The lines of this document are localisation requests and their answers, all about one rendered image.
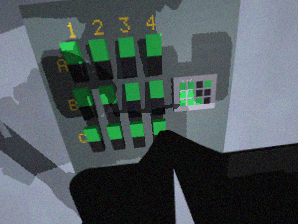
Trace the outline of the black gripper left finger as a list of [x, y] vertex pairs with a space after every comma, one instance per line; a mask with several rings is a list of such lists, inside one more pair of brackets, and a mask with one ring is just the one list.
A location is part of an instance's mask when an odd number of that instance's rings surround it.
[[82, 170], [71, 179], [70, 193], [82, 222], [87, 213], [161, 206], [166, 224], [176, 224], [174, 165], [167, 134], [159, 131], [138, 163]]

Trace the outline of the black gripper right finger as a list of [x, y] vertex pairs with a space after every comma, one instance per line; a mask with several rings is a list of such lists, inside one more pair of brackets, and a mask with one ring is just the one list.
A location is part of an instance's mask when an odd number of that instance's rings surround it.
[[165, 133], [195, 224], [230, 224], [240, 180], [298, 171], [298, 143], [220, 153], [171, 130]]

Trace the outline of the dark grey switch panel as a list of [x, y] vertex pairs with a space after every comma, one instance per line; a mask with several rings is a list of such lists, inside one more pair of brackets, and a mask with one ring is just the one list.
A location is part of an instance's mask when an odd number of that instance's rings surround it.
[[240, 3], [18, 5], [75, 174], [138, 163], [163, 130], [224, 152]]

